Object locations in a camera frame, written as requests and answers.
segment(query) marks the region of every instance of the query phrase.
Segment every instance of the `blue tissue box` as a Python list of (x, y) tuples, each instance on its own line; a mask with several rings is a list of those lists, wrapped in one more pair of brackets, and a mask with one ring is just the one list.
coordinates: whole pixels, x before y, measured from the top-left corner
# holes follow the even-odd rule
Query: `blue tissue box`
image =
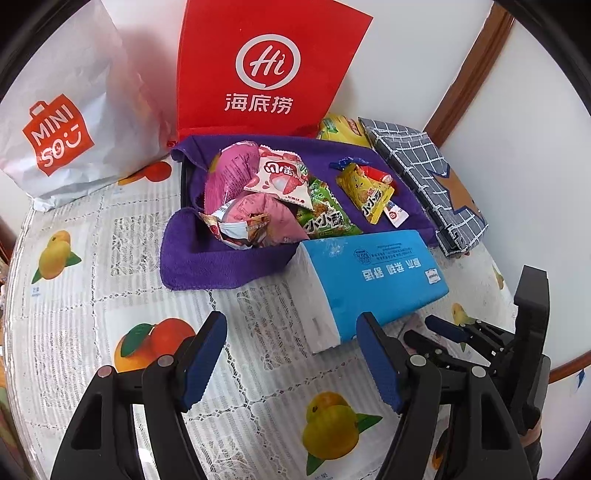
[(302, 242), (287, 280), (313, 353), (351, 340), (362, 312), (385, 325), (449, 291), (415, 230)]

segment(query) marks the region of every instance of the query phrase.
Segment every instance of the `yellow snack package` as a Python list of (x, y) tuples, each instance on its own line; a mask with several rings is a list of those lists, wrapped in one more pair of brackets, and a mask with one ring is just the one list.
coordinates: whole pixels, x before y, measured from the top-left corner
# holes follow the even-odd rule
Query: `yellow snack package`
[(336, 177), (336, 183), (372, 225), (378, 223), (379, 216), (394, 194), (390, 185), (367, 178), (356, 163), (347, 165)]
[(319, 132), (316, 138), (320, 140), (332, 140), (334, 142), (350, 143), (360, 147), (371, 148), (365, 130), (360, 123), (344, 115), (327, 113), (320, 122)]

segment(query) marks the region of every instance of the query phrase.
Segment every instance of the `table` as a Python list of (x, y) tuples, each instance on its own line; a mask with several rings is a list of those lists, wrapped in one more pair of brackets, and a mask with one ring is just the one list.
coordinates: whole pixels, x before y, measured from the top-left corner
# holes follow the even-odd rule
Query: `table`
[[(306, 478), (306, 406), (323, 391), (338, 392), (356, 412), (382, 420), (348, 455), (325, 462), (308, 478), (375, 475), (398, 416), (380, 400), (355, 340), (312, 355), (281, 274), (234, 290), (170, 291), (162, 285), (160, 243), (180, 207), (180, 165), (165, 161), (172, 174), (163, 181), (115, 184), (48, 213), (31, 211), (24, 223), (9, 272), (5, 361), (12, 412), (38, 478), (49, 478), (88, 382), (101, 365), (113, 364), (130, 328), (175, 317), (197, 330), (214, 309), (228, 318), (228, 341), (203, 401), (185, 415), (208, 478)], [(80, 262), (68, 260), (51, 280), (36, 279), (40, 255), (56, 232)], [(388, 325), (389, 335), (423, 332), (426, 315), (451, 321), (463, 310), (512, 329), (512, 296), (483, 244), (456, 259), (432, 252), (450, 293)], [(469, 347), (448, 347), (457, 356), (478, 356)], [(448, 412), (441, 410), (438, 434)], [(146, 478), (157, 479), (142, 407), (134, 414)], [(426, 478), (433, 476), (429, 466)]]

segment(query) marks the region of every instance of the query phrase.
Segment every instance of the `purple cloth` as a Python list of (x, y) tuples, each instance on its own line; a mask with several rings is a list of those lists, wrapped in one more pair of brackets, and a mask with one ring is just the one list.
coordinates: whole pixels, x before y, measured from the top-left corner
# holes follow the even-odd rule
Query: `purple cloth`
[(344, 157), (367, 160), (372, 167), (391, 174), (397, 183), (397, 195), (392, 197), (392, 201), (409, 214), (399, 229), (417, 230), (427, 245), (437, 245), (435, 226), (423, 212), (414, 194), (382, 157), (369, 148), (302, 137), (194, 135), (178, 143), (171, 151), (174, 160), (188, 159), (196, 168), (191, 178), (186, 180), (186, 185), (181, 185), (182, 189), (187, 189), (193, 206), (181, 208), (168, 221), (160, 249), (160, 276), (168, 288), (197, 290), (240, 287), (256, 278), (281, 271), (296, 252), (295, 244), (234, 250), (215, 239), (197, 215), (203, 211), (205, 179), (213, 157), (221, 149), (241, 140), (251, 140), (275, 150), (299, 154), (311, 174), (329, 185), (351, 221), (364, 233), (394, 230), (385, 215), (376, 225), (371, 225), (336, 184), (339, 172), (329, 168), (330, 162)]

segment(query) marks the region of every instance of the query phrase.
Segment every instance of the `wooden molding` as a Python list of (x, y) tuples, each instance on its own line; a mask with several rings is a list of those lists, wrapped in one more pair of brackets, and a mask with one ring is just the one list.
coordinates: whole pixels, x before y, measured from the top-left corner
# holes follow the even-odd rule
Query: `wooden molding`
[(447, 140), (488, 77), (507, 41), (513, 21), (507, 10), (497, 3), (493, 4), (460, 73), (425, 127), (438, 147)]
[(549, 383), (554, 383), (563, 378), (570, 377), (571, 375), (580, 372), (583, 368), (587, 368), (589, 365), (591, 365), (591, 351), (584, 353), (580, 357), (575, 358), (561, 367), (552, 369), (550, 371)]

